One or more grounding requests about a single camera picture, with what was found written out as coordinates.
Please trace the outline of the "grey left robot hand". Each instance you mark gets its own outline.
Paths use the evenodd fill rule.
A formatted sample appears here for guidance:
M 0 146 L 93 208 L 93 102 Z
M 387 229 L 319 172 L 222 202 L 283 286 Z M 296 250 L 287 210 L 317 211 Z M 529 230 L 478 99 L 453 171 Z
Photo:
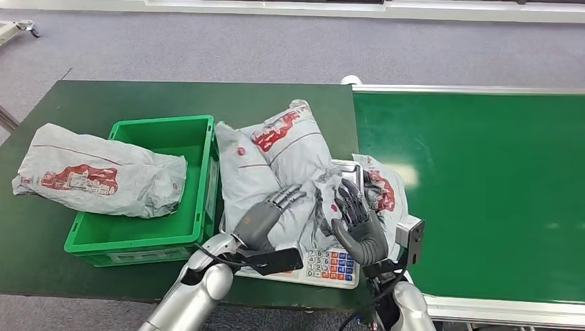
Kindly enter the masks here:
M 300 184 L 288 186 L 270 193 L 253 205 L 235 226 L 232 234 L 248 249 L 259 252 L 274 252 L 268 234 L 282 214 L 297 200 L 307 195 Z

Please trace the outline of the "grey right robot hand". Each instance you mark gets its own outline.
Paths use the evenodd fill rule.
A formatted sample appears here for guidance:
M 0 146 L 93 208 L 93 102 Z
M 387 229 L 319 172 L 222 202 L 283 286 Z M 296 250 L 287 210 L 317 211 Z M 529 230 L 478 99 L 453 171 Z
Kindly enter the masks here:
M 335 204 L 340 209 L 341 218 L 332 219 L 331 228 L 344 250 L 363 266 L 387 259 L 389 247 L 385 232 L 359 188 L 353 182 L 342 179 Z

